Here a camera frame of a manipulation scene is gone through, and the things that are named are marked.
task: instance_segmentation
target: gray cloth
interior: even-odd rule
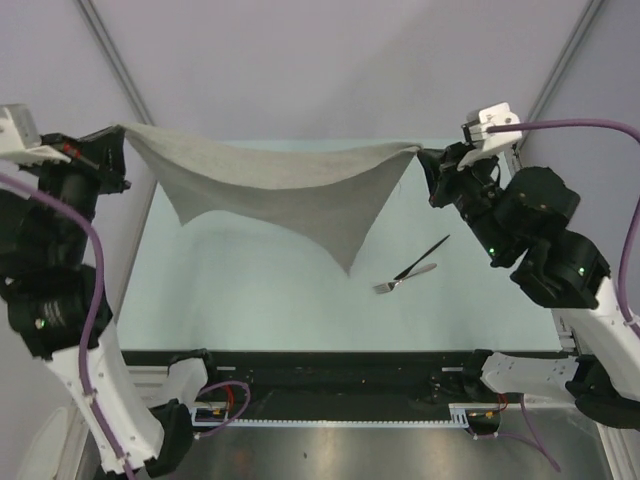
[[[273,152],[123,126],[182,224],[211,210],[263,220],[317,242],[346,272],[420,148],[397,142],[328,153]]]

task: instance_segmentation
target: fork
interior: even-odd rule
[[[404,278],[402,278],[400,280],[394,280],[392,282],[386,282],[386,283],[381,283],[380,285],[376,285],[375,287],[373,287],[373,290],[377,294],[392,292],[394,288],[396,288],[397,286],[401,285],[402,282],[404,282],[405,280],[409,280],[411,277],[415,277],[416,275],[420,275],[421,273],[430,272],[431,270],[433,270],[437,266],[438,266],[437,263],[430,263],[428,265],[425,265],[424,267],[421,267],[421,268],[417,269],[412,274],[407,275],[406,277],[404,277]]]

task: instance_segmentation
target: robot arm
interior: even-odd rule
[[[2,158],[37,176],[39,191],[89,222],[100,194],[129,188],[123,141],[119,127],[81,139],[40,137],[25,106],[0,107]],[[0,203],[0,296],[9,323],[69,390],[99,446],[103,470],[109,478],[126,473],[115,444],[126,452],[131,470],[146,468],[152,478],[173,471],[193,441],[189,408],[215,372],[208,354],[192,352],[176,360],[149,408],[131,381],[103,294],[87,353],[93,393],[86,395],[80,345],[96,283],[95,269],[81,264],[87,235],[34,198],[0,190]]]
[[[552,309],[593,355],[545,360],[477,351],[463,376],[478,381],[476,390],[573,401],[600,423],[639,428],[640,338],[620,311],[606,260],[589,239],[566,229],[580,197],[540,167],[518,171],[503,190],[491,177],[496,155],[509,153],[521,132],[488,128],[519,119],[503,103],[468,120],[465,143],[418,153],[431,205],[455,205],[492,267],[511,267],[522,257],[510,278],[533,302]]]

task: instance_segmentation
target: fork tines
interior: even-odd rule
[[[373,290],[378,294],[389,293],[395,286],[396,282],[381,283],[380,285],[376,285],[375,287],[373,287]]]

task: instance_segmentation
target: white table surface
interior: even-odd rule
[[[337,150],[371,141],[242,142]],[[451,141],[422,141],[443,147]],[[508,171],[503,170],[503,182]],[[433,209],[414,160],[374,223],[351,274],[311,240],[227,212],[180,226],[158,186],[121,309],[127,350],[444,351],[560,349],[548,311],[492,269],[456,209]],[[444,235],[438,268],[376,295]]]

